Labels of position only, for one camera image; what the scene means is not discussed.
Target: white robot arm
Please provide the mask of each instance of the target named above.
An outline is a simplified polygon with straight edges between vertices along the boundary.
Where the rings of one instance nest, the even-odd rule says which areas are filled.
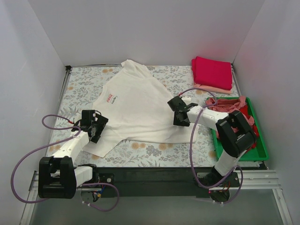
[[[98,182],[96,165],[81,165],[74,168],[73,163],[83,147],[89,142],[97,143],[108,119],[95,110],[82,110],[81,120],[75,123],[81,132],[78,136],[72,129],[73,139],[50,157],[43,157],[39,162],[38,195],[41,198],[72,198],[76,188],[87,181]]]
[[[197,123],[219,133],[224,151],[207,176],[208,179],[205,179],[206,184],[213,185],[221,180],[256,142],[255,133],[240,111],[216,112],[191,103],[189,97],[179,96],[171,99],[168,105],[174,111],[174,125],[189,126],[190,123],[195,123],[200,111],[203,110]],[[238,128],[238,132],[235,133],[232,127]]]

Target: white wall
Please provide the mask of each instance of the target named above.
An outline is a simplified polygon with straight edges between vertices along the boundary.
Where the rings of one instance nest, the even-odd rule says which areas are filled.
[[[41,119],[56,112],[65,69],[27,0],[0,0],[0,29],[0,224],[16,225],[24,204],[12,194],[10,175],[22,156],[49,142]],[[25,199],[44,155],[17,170],[16,190]]]
[[[65,65],[233,61],[264,0],[29,0]]]
[[[235,61],[294,224],[300,223],[300,1],[266,0]]]

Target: wire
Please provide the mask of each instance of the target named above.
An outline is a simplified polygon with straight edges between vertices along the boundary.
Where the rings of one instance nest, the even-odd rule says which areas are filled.
[[[64,139],[64,140],[61,140],[61,141],[58,141],[58,142],[54,142],[54,143],[51,143],[51,144],[47,144],[47,145],[44,145],[44,146],[39,147],[39,148],[37,148],[37,149],[34,149],[34,150],[32,150],[31,152],[27,153],[25,156],[23,156],[23,157],[19,160],[19,162],[17,162],[17,164],[15,165],[15,167],[14,167],[14,169],[13,169],[13,172],[12,172],[12,174],[11,174],[11,178],[10,178],[10,186],[11,186],[11,190],[13,191],[14,196],[15,196],[19,201],[21,201],[21,202],[23,202],[23,203],[40,203],[40,202],[43,202],[43,201],[48,200],[48,198],[45,198],[45,199],[40,199],[40,200],[36,200],[36,201],[27,201],[27,200],[25,200],[25,199],[22,199],[22,198],[17,194],[17,192],[16,192],[16,190],[15,190],[15,184],[14,184],[15,172],[16,172],[17,168],[19,167],[19,165],[23,162],[23,160],[24,160],[25,158],[27,158],[28,156],[30,156],[31,154],[33,154],[33,153],[39,151],[39,150],[42,150],[42,149],[44,149],[44,148],[47,148],[47,147],[50,147],[50,146],[53,146],[53,145],[56,145],[56,144],[59,144],[59,143],[63,143],[63,142],[69,141],[69,140],[73,139],[74,137],[78,136],[78,135],[80,134],[80,132],[81,132],[80,127],[77,127],[77,126],[73,126],[73,127],[64,127],[64,128],[55,128],[55,127],[50,127],[50,126],[46,125],[45,122],[44,122],[44,120],[45,120],[47,117],[50,117],[50,116],[59,117],[59,118],[62,118],[62,119],[64,119],[64,120],[67,120],[69,123],[71,122],[71,121],[70,121],[68,118],[66,118],[66,117],[59,116],[59,115],[55,115],[55,114],[49,114],[49,115],[46,115],[46,116],[44,116],[44,117],[42,118],[42,124],[43,124],[46,128],[51,129],[51,130],[67,130],[67,129],[73,129],[73,128],[76,128],[76,129],[78,129],[78,132],[77,132],[74,136],[68,137],[68,138],[66,138],[66,139]],[[102,209],[102,208],[99,208],[99,207],[96,206],[96,205],[93,205],[93,204],[90,204],[90,203],[87,203],[87,202],[84,202],[84,201],[83,201],[83,203],[85,203],[85,204],[87,204],[88,206],[91,206],[91,207],[93,207],[93,208],[95,208],[95,209],[97,209],[97,210],[100,210],[100,211],[102,211],[102,212],[108,212],[108,211],[111,211],[111,210],[113,210],[113,209],[117,206],[117,204],[118,204],[118,202],[119,202],[119,199],[120,199],[120,194],[119,194],[118,189],[117,189],[114,185],[112,185],[112,184],[106,184],[106,183],[82,184],[82,186],[89,186],[89,185],[95,185],[95,186],[96,186],[96,185],[104,185],[104,187],[102,188],[101,192],[103,192],[103,190],[104,190],[104,188],[105,188],[105,185],[111,186],[112,188],[115,189],[115,191],[116,191],[116,193],[117,193],[117,201],[116,201],[116,203],[115,203],[111,208],[109,208],[109,209],[107,209],[107,210]]]
[[[119,190],[116,188],[116,186],[114,186],[114,185],[112,185],[112,184],[108,184],[108,183],[82,184],[82,186],[88,186],[88,185],[107,185],[107,186],[112,187],[112,188],[116,191],[116,193],[117,193],[117,201],[116,201],[115,204],[114,204],[112,207],[110,207],[109,209],[102,209],[102,208],[100,208],[100,207],[98,207],[98,206],[96,206],[96,205],[94,205],[94,204],[91,204],[91,203],[89,203],[89,202],[86,202],[86,201],[82,201],[82,203],[84,203],[84,204],[86,204],[86,205],[88,205],[88,206],[91,206],[91,207],[93,207],[93,208],[95,208],[95,209],[97,209],[97,210],[99,210],[99,211],[102,211],[102,212],[109,212],[109,211],[113,210],[114,208],[116,208],[117,204],[119,203],[119,199],[120,199]]]
[[[190,89],[187,89],[187,90],[183,91],[182,93],[180,93],[179,96],[182,95],[182,94],[184,94],[184,93],[187,92],[187,91],[190,91],[190,90],[203,90],[203,91],[206,91],[206,92],[208,92],[209,94],[211,94],[211,95],[214,97],[214,99],[215,99],[215,103],[214,103],[214,104],[202,106],[203,109],[201,109],[201,111],[199,112],[199,114],[198,114],[198,116],[197,116],[197,118],[196,118],[196,121],[195,121],[194,126],[193,126],[193,129],[192,129],[192,134],[191,134],[190,143],[189,143],[189,159],[190,159],[191,169],[192,169],[192,173],[193,173],[193,175],[194,175],[194,178],[195,178],[196,182],[198,183],[198,185],[199,185],[200,187],[205,188],[205,189],[210,189],[210,188],[214,188],[214,187],[218,186],[219,184],[221,184],[221,183],[222,183],[222,182],[223,182],[223,181],[224,181],[224,180],[225,180],[225,179],[226,179],[226,178],[227,178],[227,177],[235,170],[235,168],[238,168],[238,169],[241,171],[241,175],[242,175],[242,169],[241,169],[241,167],[239,167],[238,165],[236,165],[236,166],[233,167],[233,168],[232,168],[232,169],[231,169],[231,170],[230,170],[230,171],[229,171],[229,172],[228,172],[228,173],[227,173],[227,174],[226,174],[219,182],[217,182],[216,184],[211,185],[211,186],[205,186],[205,185],[203,185],[203,184],[199,181],[199,179],[198,179],[198,177],[197,177],[197,174],[196,174],[196,171],[195,171],[195,169],[194,169],[193,157],[192,157],[192,154],[193,154],[193,137],[194,137],[194,133],[195,133],[195,130],[196,130],[198,121],[199,121],[199,119],[200,119],[200,116],[201,116],[201,114],[202,114],[204,108],[209,107],[209,106],[216,105],[217,102],[218,102],[218,100],[217,100],[216,96],[215,96],[212,92],[207,91],[207,90],[204,90],[204,89],[201,89],[201,88],[190,88]],[[228,200],[228,201],[225,202],[225,203],[231,202],[231,201],[237,196],[237,194],[240,192],[242,183],[243,183],[243,175],[242,175],[242,177],[241,177],[241,182],[240,182],[239,189],[238,189],[238,191],[236,192],[235,196],[234,196],[231,200]]]
[[[101,191],[100,191],[100,194],[103,193],[104,189],[105,189],[105,185],[102,185],[102,189],[101,189]]]
[[[76,128],[76,129],[78,129],[78,132],[77,132],[74,136],[78,136],[78,135],[80,134],[81,129],[80,129],[80,127],[77,127],[77,126],[73,126],[73,127],[64,127],[64,128],[55,128],[55,127],[50,127],[50,126],[46,125],[45,122],[44,122],[44,120],[45,120],[47,117],[50,117],[50,116],[59,117],[59,118],[65,119],[65,120],[67,120],[68,122],[70,122],[70,120],[69,120],[68,118],[66,118],[66,117],[59,116],[59,115],[54,115],[54,114],[49,114],[49,115],[46,115],[46,116],[44,116],[44,117],[42,118],[42,124],[43,124],[46,128],[51,129],[51,130],[67,130],[67,129]],[[24,160],[25,158],[27,158],[28,156],[30,156],[31,154],[33,154],[33,153],[35,153],[35,152],[37,152],[37,151],[39,151],[39,150],[42,150],[42,149],[44,149],[44,148],[47,148],[47,147],[50,147],[50,146],[53,146],[53,145],[56,145],[56,144],[59,144],[59,143],[63,143],[63,142],[69,141],[69,140],[71,140],[71,139],[73,139],[73,138],[74,138],[74,137],[71,136],[71,137],[68,137],[68,138],[66,138],[66,139],[64,139],[64,140],[61,140],[61,141],[58,141],[58,142],[54,142],[54,143],[51,143],[51,144],[47,144],[47,145],[44,145],[44,146],[39,147],[39,148],[37,148],[37,149],[34,149],[34,150],[32,150],[31,152],[27,153],[25,156],[23,156],[23,157],[19,160],[19,162],[17,162],[17,164],[15,165],[15,167],[14,167],[14,169],[13,169],[13,172],[12,172],[12,174],[11,174],[11,177],[10,177],[10,186],[11,186],[11,190],[13,191],[14,196],[15,196],[19,201],[21,201],[21,202],[23,202],[23,203],[40,203],[40,202],[43,202],[43,201],[47,200],[47,198],[45,198],[45,199],[40,199],[40,200],[36,200],[36,201],[27,201],[27,200],[25,200],[25,199],[22,199],[22,198],[17,194],[17,192],[15,191],[14,178],[15,178],[15,172],[16,172],[17,168],[19,167],[19,165],[21,164],[21,162],[23,162],[23,160]]]
[[[226,191],[228,191],[228,190],[229,190],[229,188],[230,188],[230,181],[228,182],[228,188],[227,188],[227,190],[226,190]]]

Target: red logo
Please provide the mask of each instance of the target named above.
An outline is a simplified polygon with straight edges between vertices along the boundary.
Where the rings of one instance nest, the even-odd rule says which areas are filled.
[[[111,101],[111,99],[112,99],[112,97],[113,97],[113,95],[112,94],[109,94],[109,96],[108,96],[108,98],[107,98],[107,102],[110,102]]]

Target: t-shirt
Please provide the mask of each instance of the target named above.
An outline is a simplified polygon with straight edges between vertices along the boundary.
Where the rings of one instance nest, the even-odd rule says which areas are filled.
[[[192,126],[173,125],[174,112],[167,102],[173,98],[146,66],[127,60],[109,80],[93,108],[109,119],[97,144],[83,150],[104,157],[124,139],[151,143],[189,143]]]

